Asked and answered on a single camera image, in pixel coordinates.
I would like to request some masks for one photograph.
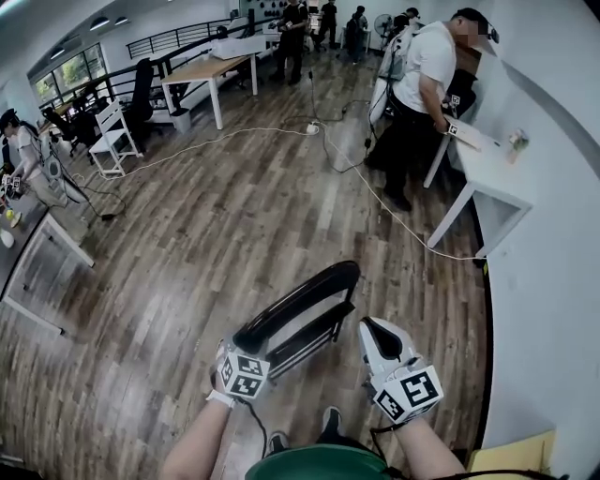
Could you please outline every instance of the black pants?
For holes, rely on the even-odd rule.
[[[343,437],[339,435],[336,431],[328,432],[324,431],[321,436],[317,439],[316,443],[328,443],[330,445],[342,445],[342,446],[350,446],[352,448],[357,448],[359,450],[366,450],[370,452],[368,448],[366,448],[363,444],[355,439],[351,439],[350,437]],[[284,452],[285,450],[289,450],[288,448],[282,448],[279,450],[275,450],[269,454],[269,456]]]
[[[285,60],[288,57],[293,58],[292,78],[298,79],[302,73],[302,49],[303,41],[299,39],[281,39],[279,50],[277,51],[277,74],[285,75]]]
[[[404,195],[409,167],[432,160],[432,146],[439,141],[439,134],[427,113],[416,112],[394,95],[390,101],[395,107],[394,123],[380,137],[367,165],[385,171],[385,193],[397,198]]]
[[[334,47],[336,45],[336,24],[334,22],[323,21],[321,23],[321,29],[317,36],[317,43],[321,45],[321,42],[325,39],[327,30],[329,30],[329,46]]]

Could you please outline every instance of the table leg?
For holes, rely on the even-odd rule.
[[[208,81],[208,87],[210,88],[210,97],[213,99],[213,110],[215,111],[215,120],[217,122],[217,129],[223,129],[223,119],[221,118],[221,108],[218,105],[218,88],[217,80],[210,79]]]
[[[423,184],[423,187],[425,187],[425,188],[431,187],[431,182],[433,182],[433,177],[435,177],[435,174],[438,172],[438,169],[440,168],[440,164],[442,163],[443,155],[446,153],[446,150],[448,149],[448,145],[450,144],[451,139],[452,139],[452,137],[450,135],[443,136],[442,143],[440,144],[440,148],[438,148],[438,153],[436,154],[435,158],[433,159],[433,163],[431,164],[431,167],[429,168],[429,173],[427,174],[427,177],[425,179],[425,183]]]
[[[450,207],[450,210],[448,210],[448,213],[443,218],[442,223],[440,223],[440,226],[437,229],[435,229],[435,232],[427,240],[427,246],[429,248],[434,248],[436,245],[438,245],[440,239],[448,231],[450,225],[454,223],[454,220],[457,219],[458,214],[462,211],[469,199],[473,196],[474,192],[475,190],[471,184],[465,185],[465,188],[462,189],[460,195],[458,195],[458,198],[455,200],[454,204]]]
[[[252,71],[252,95],[259,95],[259,85],[256,78],[256,53],[250,56],[250,70]]]
[[[67,233],[67,231],[61,227],[59,225],[59,223],[54,219],[54,217],[50,214],[48,214],[46,216],[46,219],[44,220],[46,222],[48,222],[48,224],[54,228],[54,231],[56,233],[58,233],[58,236],[60,236],[63,240],[65,240],[65,242],[67,243],[67,245],[75,252],[77,253],[85,263],[87,263],[88,266],[94,266],[94,261],[92,260],[92,258],[85,253],[80,247],[79,245],[77,245],[73,239],[69,236],[69,234]]]
[[[162,91],[165,93],[165,100],[167,100],[167,108],[169,109],[169,113],[175,112],[175,105],[173,104],[173,97],[171,96],[169,85],[166,83],[162,84]]]
[[[509,234],[521,221],[523,217],[529,212],[531,208],[519,208],[509,219],[507,219],[500,229],[489,239],[485,245],[482,246],[481,250],[477,252],[476,257],[486,257],[493,251],[495,247]]]
[[[46,327],[49,330],[52,330],[57,335],[61,335],[63,333],[63,329],[62,328],[57,327],[53,323],[45,321],[44,319],[42,319],[41,317],[39,317],[38,315],[36,315],[33,311],[25,308],[19,302],[17,302],[16,300],[10,298],[8,296],[8,294],[5,295],[5,297],[3,298],[3,300],[4,300],[4,302],[8,306],[13,307],[15,310],[17,310],[19,313],[21,313],[22,315],[24,315],[25,317],[27,317],[29,320],[33,320],[35,323],[38,323],[41,326]]]

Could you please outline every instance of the yellow object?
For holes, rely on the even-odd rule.
[[[468,472],[487,470],[533,470],[549,473],[554,448],[554,430],[508,445],[472,453]],[[516,480],[514,475],[482,475],[481,480]]]

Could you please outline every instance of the window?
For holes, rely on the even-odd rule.
[[[66,92],[106,75],[106,73],[104,57],[98,43],[69,58],[64,64],[37,81],[35,87],[41,104],[51,101],[52,106],[56,108],[75,97],[73,93],[67,94]],[[105,82],[98,86],[97,91],[101,97],[108,96]]]

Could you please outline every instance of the white cable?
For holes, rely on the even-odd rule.
[[[418,235],[417,235],[415,232],[413,232],[413,231],[412,231],[412,230],[411,230],[411,229],[408,227],[408,225],[406,225],[406,223],[404,223],[404,222],[403,222],[403,221],[402,221],[402,220],[401,220],[401,219],[400,219],[400,218],[399,218],[399,217],[398,217],[398,216],[397,216],[397,215],[396,215],[394,212],[392,212],[392,210],[390,210],[390,209],[389,209],[389,207],[388,207],[388,206],[387,206],[387,205],[386,205],[386,204],[383,202],[383,200],[382,200],[382,199],[381,199],[381,198],[380,198],[380,197],[377,195],[377,193],[375,193],[375,191],[373,190],[373,188],[371,187],[371,185],[369,184],[369,182],[367,181],[367,179],[366,179],[366,178],[365,178],[365,177],[364,177],[364,176],[363,176],[363,175],[362,175],[362,174],[359,172],[359,170],[358,170],[358,165],[354,165],[354,164],[353,164],[353,163],[350,161],[350,159],[349,159],[349,158],[348,158],[348,157],[347,157],[347,156],[346,156],[346,155],[345,155],[343,152],[341,152],[341,151],[339,150],[338,146],[337,146],[335,143],[333,143],[333,142],[331,141],[331,139],[329,138],[329,134],[328,134],[328,132],[327,132],[327,128],[328,128],[328,126],[327,126],[326,124],[324,124],[323,122],[321,122],[321,121],[316,121],[316,120],[313,122],[313,124],[319,124],[319,125],[322,125],[322,126],[323,126],[323,131],[324,131],[324,134],[325,134],[325,139],[326,139],[326,140],[327,140],[327,141],[328,141],[328,142],[329,142],[329,143],[330,143],[330,144],[331,144],[331,145],[332,145],[332,146],[333,146],[333,147],[336,149],[336,151],[337,151],[337,152],[338,152],[340,155],[342,155],[342,156],[344,157],[344,159],[345,159],[345,160],[348,162],[348,164],[349,164],[349,165],[350,165],[350,166],[351,166],[351,167],[352,167],[352,168],[353,168],[353,169],[356,171],[356,173],[358,174],[358,176],[360,177],[360,179],[361,179],[361,180],[362,180],[362,181],[365,183],[365,185],[367,186],[367,188],[369,189],[369,191],[371,192],[371,194],[373,195],[373,197],[375,197],[375,198],[377,199],[377,201],[378,201],[378,202],[379,202],[379,203],[382,205],[382,207],[383,207],[385,210],[387,210],[387,211],[390,213],[390,215],[392,216],[392,218],[394,218],[394,219],[395,219],[395,220],[396,220],[396,221],[397,221],[397,222],[398,222],[400,225],[402,225],[402,227],[404,227],[406,230],[408,230],[408,231],[409,231],[409,233],[410,233],[410,234],[411,234],[411,235],[412,235],[414,238],[416,238],[416,239],[417,239],[417,241],[418,241],[418,242],[419,242],[419,243],[420,243],[420,244],[421,244],[423,247],[425,247],[425,248],[426,248],[427,250],[429,250],[430,252],[432,252],[432,253],[435,253],[436,255],[440,255],[441,257],[444,257],[444,258],[447,258],[447,259],[451,259],[451,260],[458,260],[458,261],[462,261],[462,262],[464,262],[464,261],[471,261],[471,260],[484,260],[484,259],[485,259],[485,257],[464,257],[464,258],[463,258],[463,257],[454,257],[454,256],[452,256],[452,255],[447,255],[447,254],[445,254],[445,253],[441,253],[440,251],[437,251],[437,250],[435,250],[435,249],[433,249],[433,248],[430,248],[430,247],[428,247],[428,245],[427,245],[427,244],[426,244],[426,243],[425,243],[423,240],[421,240],[421,238],[420,238],[420,237],[419,237],[419,236],[418,236]],[[282,133],[293,133],[293,134],[295,134],[295,135],[300,135],[301,137],[314,137],[315,135],[318,135],[318,134],[319,134],[319,129],[318,129],[318,128],[317,128],[317,131],[316,131],[316,132],[313,132],[313,133],[303,133],[303,132],[300,132],[300,131],[294,131],[294,130],[284,130],[284,129],[281,129],[281,128],[274,128],[274,127],[254,127],[254,128],[243,128],[243,129],[241,129],[241,130],[237,130],[237,131],[235,131],[235,132],[233,132],[233,133],[228,133],[227,135],[223,135],[223,136],[222,136],[221,138],[219,138],[219,139],[216,139],[216,140],[208,140],[208,141],[206,141],[206,142],[204,142],[204,143],[200,143],[200,144],[198,144],[198,145],[192,145],[192,146],[190,146],[190,147],[188,147],[188,148],[186,148],[186,149],[184,149],[184,150],[181,150],[181,151],[179,151],[179,152],[177,152],[177,153],[175,153],[175,154],[171,155],[170,157],[165,157],[165,158],[163,158],[163,159],[161,159],[161,160],[159,160],[159,161],[156,161],[156,162],[154,162],[154,163],[150,163],[149,165],[143,165],[142,167],[139,167],[139,168],[135,169],[135,170],[134,170],[134,171],[132,171],[132,172],[126,173],[124,176],[117,176],[117,177],[110,178],[110,177],[104,176],[104,174],[102,174],[102,173],[99,173],[99,175],[100,175],[100,176],[101,176],[101,177],[102,177],[104,180],[107,180],[107,181],[109,181],[109,182],[112,182],[112,181],[114,181],[114,180],[121,180],[121,179],[123,179],[123,178],[125,178],[125,177],[127,177],[127,176],[130,176],[130,175],[132,175],[132,174],[134,174],[134,173],[137,173],[137,172],[139,172],[139,171],[141,171],[141,170],[144,170],[144,169],[149,169],[150,167],[154,167],[155,165],[158,165],[159,163],[162,163],[162,162],[164,162],[164,161],[167,161],[167,160],[170,160],[170,159],[172,159],[172,158],[175,158],[175,157],[177,157],[178,155],[181,155],[181,154],[183,154],[183,153],[186,153],[186,152],[188,152],[189,150],[194,150],[194,149],[197,149],[197,148],[201,148],[201,147],[203,147],[203,146],[205,146],[205,145],[207,145],[207,144],[209,144],[209,143],[218,143],[218,142],[221,142],[221,141],[223,141],[223,140],[225,140],[225,139],[228,139],[228,138],[230,138],[230,137],[232,137],[232,136],[234,136],[234,135],[237,135],[238,133],[247,132],[247,131],[256,131],[256,130],[262,130],[262,131],[278,131],[278,132],[282,132]]]
[[[429,250],[432,253],[435,253],[436,255],[440,255],[441,257],[445,257],[447,259],[451,259],[451,260],[458,260],[458,261],[471,261],[471,260],[484,260],[484,257],[454,257],[452,255],[447,255],[445,253],[441,253],[440,251],[434,250],[433,248],[428,247],[428,244],[426,244],[423,240],[421,240],[421,237],[419,237],[419,235],[417,235],[415,232],[413,232],[408,225],[406,225],[406,223],[404,223],[394,212],[392,212],[392,210],[390,210],[388,208],[388,206],[383,203],[383,200],[377,195],[377,193],[375,193],[375,191],[373,190],[373,188],[371,187],[371,185],[369,184],[369,182],[367,181],[367,179],[359,172],[358,170],[358,166],[354,165],[350,159],[348,157],[346,157],[346,155],[341,152],[339,150],[339,148],[331,141],[331,139],[329,138],[329,134],[327,132],[327,125],[324,124],[323,122],[315,122],[318,123],[319,125],[322,125],[324,133],[325,133],[325,139],[337,150],[337,152],[342,155],[344,157],[344,159],[348,162],[348,164],[354,169],[354,171],[358,174],[358,176],[361,178],[361,180],[363,182],[365,182],[365,185],[367,186],[367,188],[370,190],[370,192],[373,194],[373,197],[375,197],[378,202],[382,205],[382,207],[387,210],[390,215],[400,224],[402,225],[402,227],[404,227],[406,230],[409,231],[409,233],[417,239],[417,241],[423,246],[425,247],[427,250]]]

